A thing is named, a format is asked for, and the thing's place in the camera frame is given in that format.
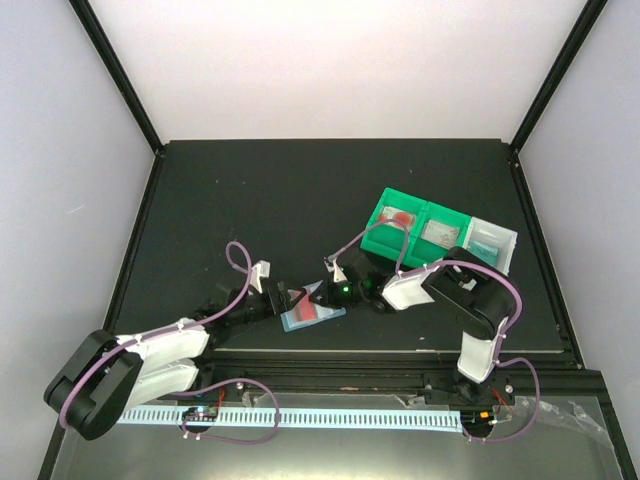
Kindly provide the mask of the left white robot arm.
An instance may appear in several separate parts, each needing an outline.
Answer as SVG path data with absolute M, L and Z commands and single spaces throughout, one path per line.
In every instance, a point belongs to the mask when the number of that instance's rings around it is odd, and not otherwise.
M 207 397 L 213 372 L 198 363 L 226 341 L 230 330 L 292 310 L 306 291 L 267 281 L 225 292 L 192 318 L 132 335 L 100 329 L 80 344 L 43 395 L 65 429 L 86 440 L 107 433 L 133 407 L 168 394 Z

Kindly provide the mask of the white floral credit card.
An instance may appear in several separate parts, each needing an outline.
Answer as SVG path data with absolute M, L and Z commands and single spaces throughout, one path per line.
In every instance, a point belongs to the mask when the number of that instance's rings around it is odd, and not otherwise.
M 449 249 L 456 245 L 460 230 L 436 220 L 429 220 L 421 234 L 421 238 L 442 248 Z

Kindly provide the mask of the blue card holder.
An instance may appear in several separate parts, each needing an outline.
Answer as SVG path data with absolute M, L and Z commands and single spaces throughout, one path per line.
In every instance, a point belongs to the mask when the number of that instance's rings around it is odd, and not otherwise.
M 309 285 L 306 285 L 305 286 L 306 292 L 309 294 L 310 291 L 319 282 L 320 281 L 312 283 L 312 284 L 309 284 Z M 316 305 L 316 310 L 317 310 L 318 315 L 319 315 L 319 318 L 317 320 L 310 321 L 310 322 L 305 322 L 305 323 L 300 323 L 300 324 L 295 324 L 293 322 L 293 318 L 292 318 L 292 314 L 291 314 L 292 310 L 282 314 L 280 316 L 280 318 L 281 318 L 281 323 L 282 323 L 283 330 L 285 332 L 291 332 L 291 331 L 294 331 L 294 330 L 299 330 L 299 329 L 302 329 L 302 328 L 306 328 L 306 327 L 321 323 L 323 321 L 327 321 L 327 320 L 331 320 L 331 319 L 334 319 L 334 318 L 341 317 L 341 316 L 346 314 L 346 309 L 345 308 L 335 309 L 335 308 L 328 308 L 328 307 L 325 307 L 325 306 Z

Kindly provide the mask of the green bin compartment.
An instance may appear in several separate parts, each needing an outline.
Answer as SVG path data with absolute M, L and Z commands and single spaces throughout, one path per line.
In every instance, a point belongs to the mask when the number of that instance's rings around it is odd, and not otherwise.
M 371 227 L 383 220 L 388 220 L 388 223 L 368 231 L 362 237 L 360 247 L 392 261 L 404 253 L 404 266 L 419 266 L 421 261 L 412 257 L 411 250 L 418 238 L 419 227 L 424 225 L 423 213 L 427 204 L 426 200 L 387 187 L 366 226 Z
M 443 258 L 451 248 L 463 245 L 470 222 L 470 215 L 427 202 L 411 230 L 403 263 L 419 267 Z

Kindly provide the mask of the clear white bin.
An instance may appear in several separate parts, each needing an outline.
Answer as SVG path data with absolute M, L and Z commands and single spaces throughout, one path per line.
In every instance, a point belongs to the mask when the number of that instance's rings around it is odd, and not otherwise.
M 486 220 L 472 217 L 465 234 L 462 247 L 468 251 L 470 240 L 477 240 L 500 249 L 497 264 L 492 266 L 508 276 L 513 253 L 517 244 L 518 233 Z

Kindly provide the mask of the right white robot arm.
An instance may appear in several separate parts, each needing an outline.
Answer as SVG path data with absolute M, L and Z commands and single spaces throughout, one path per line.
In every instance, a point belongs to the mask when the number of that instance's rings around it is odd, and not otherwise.
M 502 343 L 523 309 L 520 292 L 504 273 L 462 247 L 408 271 L 392 271 L 388 261 L 375 261 L 357 248 L 348 249 L 344 261 L 327 264 L 328 277 L 308 294 L 311 303 L 380 314 L 441 304 L 444 320 L 456 322 L 462 338 L 457 373 L 449 385 L 434 389 L 467 405 L 490 392 Z

